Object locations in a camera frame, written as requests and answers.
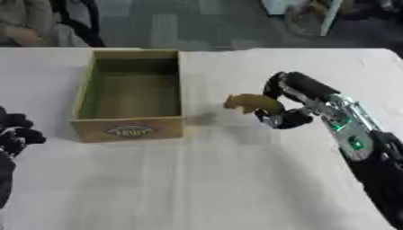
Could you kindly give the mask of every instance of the white object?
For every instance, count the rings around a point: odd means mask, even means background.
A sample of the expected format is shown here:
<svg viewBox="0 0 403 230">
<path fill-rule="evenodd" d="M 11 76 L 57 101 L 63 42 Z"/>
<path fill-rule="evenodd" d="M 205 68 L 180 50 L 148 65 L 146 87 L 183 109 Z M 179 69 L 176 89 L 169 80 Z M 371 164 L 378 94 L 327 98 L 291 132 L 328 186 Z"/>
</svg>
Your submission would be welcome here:
<svg viewBox="0 0 403 230">
<path fill-rule="evenodd" d="M 333 21 L 336 18 L 336 15 L 343 3 L 343 0 L 333 0 L 330 8 L 327 12 L 326 18 L 322 23 L 322 27 L 320 28 L 320 36 L 326 36 L 329 32 L 330 27 L 333 24 Z"/>
<path fill-rule="evenodd" d="M 264 8 L 271 15 L 285 14 L 290 6 L 303 5 L 307 0 L 262 0 Z"/>
<path fill-rule="evenodd" d="M 392 229 L 319 120 L 271 130 L 221 105 L 229 94 L 260 93 L 276 72 L 301 71 L 403 138 L 403 63 L 390 51 L 181 53 L 185 137 L 89 145 L 74 140 L 67 119 L 90 54 L 0 49 L 1 104 L 49 138 L 17 160 L 6 229 Z"/>
</svg>

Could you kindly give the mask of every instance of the chair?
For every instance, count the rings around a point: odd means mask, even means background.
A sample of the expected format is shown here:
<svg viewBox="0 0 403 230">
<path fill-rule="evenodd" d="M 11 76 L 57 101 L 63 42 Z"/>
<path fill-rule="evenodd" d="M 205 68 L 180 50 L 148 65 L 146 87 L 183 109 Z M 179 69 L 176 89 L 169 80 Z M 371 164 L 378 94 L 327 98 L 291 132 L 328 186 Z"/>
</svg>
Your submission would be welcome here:
<svg viewBox="0 0 403 230">
<path fill-rule="evenodd" d="M 67 0 L 50 0 L 54 13 L 59 13 L 61 21 L 59 23 L 64 24 L 72 28 L 76 35 L 82 39 L 90 47 L 106 47 L 102 38 L 99 35 L 100 23 L 99 23 L 99 10 L 95 0 L 78 0 L 88 10 L 90 15 L 90 27 L 78 20 L 72 19 L 70 13 L 67 10 Z"/>
</svg>

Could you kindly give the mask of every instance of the open wooden box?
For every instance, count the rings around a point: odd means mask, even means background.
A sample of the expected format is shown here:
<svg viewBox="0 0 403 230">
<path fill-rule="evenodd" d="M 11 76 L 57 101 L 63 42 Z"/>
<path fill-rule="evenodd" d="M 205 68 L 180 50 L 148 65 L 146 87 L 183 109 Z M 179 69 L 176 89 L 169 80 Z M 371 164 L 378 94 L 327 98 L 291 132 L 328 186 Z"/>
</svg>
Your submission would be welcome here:
<svg viewBox="0 0 403 230">
<path fill-rule="evenodd" d="M 95 51 L 71 124 L 84 142 L 183 134 L 179 54 Z"/>
</svg>

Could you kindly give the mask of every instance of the box label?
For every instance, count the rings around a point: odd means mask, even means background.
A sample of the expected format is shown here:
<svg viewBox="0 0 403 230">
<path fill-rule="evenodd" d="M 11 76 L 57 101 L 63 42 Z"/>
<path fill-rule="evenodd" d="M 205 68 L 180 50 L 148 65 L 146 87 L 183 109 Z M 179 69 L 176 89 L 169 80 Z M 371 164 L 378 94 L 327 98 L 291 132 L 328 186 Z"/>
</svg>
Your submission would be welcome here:
<svg viewBox="0 0 403 230">
<path fill-rule="evenodd" d="M 105 133 L 118 137 L 141 137 L 155 131 L 157 129 L 150 126 L 115 126 L 105 130 Z"/>
</svg>

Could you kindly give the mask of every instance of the white table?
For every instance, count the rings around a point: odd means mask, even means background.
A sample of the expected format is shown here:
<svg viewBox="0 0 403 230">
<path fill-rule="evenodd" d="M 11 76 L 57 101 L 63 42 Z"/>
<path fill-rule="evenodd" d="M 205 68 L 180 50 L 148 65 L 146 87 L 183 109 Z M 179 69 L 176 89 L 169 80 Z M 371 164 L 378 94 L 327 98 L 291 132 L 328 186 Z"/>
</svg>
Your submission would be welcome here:
<svg viewBox="0 0 403 230">
<path fill-rule="evenodd" d="M 18 159 L 4 211 L 13 230 L 391 229 L 319 121 L 271 130 L 225 111 L 230 93 L 260 93 L 301 71 L 360 100 L 403 137 L 403 63 L 383 49 L 182 53 L 185 137 L 81 144 L 67 123 L 90 49 L 0 49 L 0 104 L 49 141 Z"/>
</svg>

